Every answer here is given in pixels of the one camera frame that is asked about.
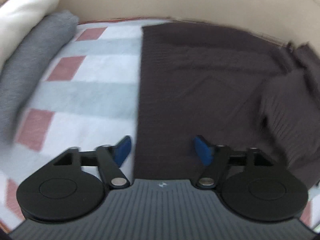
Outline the checkered pink grey rug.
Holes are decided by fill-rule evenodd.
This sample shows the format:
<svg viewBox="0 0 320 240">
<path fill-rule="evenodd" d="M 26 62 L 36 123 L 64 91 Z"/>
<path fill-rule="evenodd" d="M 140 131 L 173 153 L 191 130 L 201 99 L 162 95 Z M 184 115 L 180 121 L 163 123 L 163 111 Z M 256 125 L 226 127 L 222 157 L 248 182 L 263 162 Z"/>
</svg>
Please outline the checkered pink grey rug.
<svg viewBox="0 0 320 240">
<path fill-rule="evenodd" d="M 1 144 L 10 204 L 23 222 L 13 239 L 313 239 L 301 221 L 307 187 L 257 147 L 232 149 L 211 190 L 189 179 L 135 178 L 143 28 L 129 21 L 77 25 Z M 107 188 L 95 150 L 131 137 L 120 170 L 127 188 Z"/>
</svg>

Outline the folded white sweater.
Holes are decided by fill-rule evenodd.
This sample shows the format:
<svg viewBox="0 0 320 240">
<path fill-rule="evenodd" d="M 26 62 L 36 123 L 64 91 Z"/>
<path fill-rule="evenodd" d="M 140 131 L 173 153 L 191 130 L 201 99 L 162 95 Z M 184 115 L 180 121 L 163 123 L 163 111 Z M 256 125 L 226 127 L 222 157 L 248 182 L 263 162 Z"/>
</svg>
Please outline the folded white sweater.
<svg viewBox="0 0 320 240">
<path fill-rule="evenodd" d="M 60 0 L 8 0 L 1 6 L 1 66 Z"/>
</svg>

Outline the dark brown cable-knit sweater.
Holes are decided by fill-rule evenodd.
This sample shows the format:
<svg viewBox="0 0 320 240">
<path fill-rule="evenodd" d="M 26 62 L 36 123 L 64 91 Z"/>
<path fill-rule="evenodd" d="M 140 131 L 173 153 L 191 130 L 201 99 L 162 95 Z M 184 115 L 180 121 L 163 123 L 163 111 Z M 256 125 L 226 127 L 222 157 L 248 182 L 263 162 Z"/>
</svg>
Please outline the dark brown cable-knit sweater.
<svg viewBox="0 0 320 240">
<path fill-rule="evenodd" d="M 143 28 L 134 176 L 189 179 L 192 140 L 257 147 L 307 187 L 319 181 L 319 55 L 207 24 Z"/>
</svg>

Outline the folded grey sweater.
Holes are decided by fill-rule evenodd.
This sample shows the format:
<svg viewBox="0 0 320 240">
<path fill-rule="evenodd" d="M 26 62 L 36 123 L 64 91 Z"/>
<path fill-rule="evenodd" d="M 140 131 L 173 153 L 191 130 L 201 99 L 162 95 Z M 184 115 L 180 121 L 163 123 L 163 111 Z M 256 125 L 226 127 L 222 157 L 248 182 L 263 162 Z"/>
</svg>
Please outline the folded grey sweater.
<svg viewBox="0 0 320 240">
<path fill-rule="evenodd" d="M 23 39 L 1 73 L 1 144 L 11 144 L 18 114 L 52 58 L 75 35 L 79 18 L 64 10 L 46 16 Z"/>
</svg>

